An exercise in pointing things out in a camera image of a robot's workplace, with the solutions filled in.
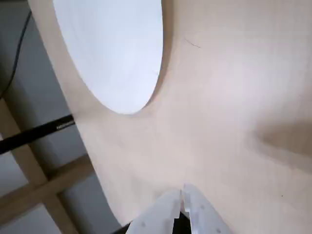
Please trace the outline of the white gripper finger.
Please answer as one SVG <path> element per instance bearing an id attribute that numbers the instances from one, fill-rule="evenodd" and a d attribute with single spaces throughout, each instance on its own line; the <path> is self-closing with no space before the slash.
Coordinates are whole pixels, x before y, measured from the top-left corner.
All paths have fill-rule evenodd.
<path id="1" fill-rule="evenodd" d="M 135 218 L 128 234 L 171 234 L 174 220 L 179 218 L 181 190 L 171 189 L 161 195 L 146 211 Z"/>
<path id="2" fill-rule="evenodd" d="M 232 231 L 194 185 L 186 184 L 182 190 L 184 211 L 188 213 L 193 234 L 231 234 Z"/>

